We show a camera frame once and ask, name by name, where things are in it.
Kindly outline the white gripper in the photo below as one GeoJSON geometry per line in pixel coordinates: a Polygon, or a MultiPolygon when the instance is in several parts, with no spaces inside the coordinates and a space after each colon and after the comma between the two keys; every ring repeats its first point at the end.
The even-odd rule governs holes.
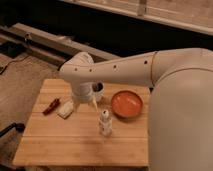
{"type": "Polygon", "coordinates": [[[97,102],[95,99],[92,99],[93,89],[91,83],[72,84],[71,89],[72,98],[75,101],[73,103],[74,111],[78,110],[80,103],[87,103],[91,100],[95,110],[98,111],[97,102]]]}

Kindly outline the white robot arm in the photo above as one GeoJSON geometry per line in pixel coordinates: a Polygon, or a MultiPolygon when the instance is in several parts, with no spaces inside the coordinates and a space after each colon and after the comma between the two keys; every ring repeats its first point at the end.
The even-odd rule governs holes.
{"type": "Polygon", "coordinates": [[[99,63],[80,52],[59,74],[79,101],[90,98],[93,82],[151,87],[150,171],[213,171],[212,50],[163,50],[99,63]]]}

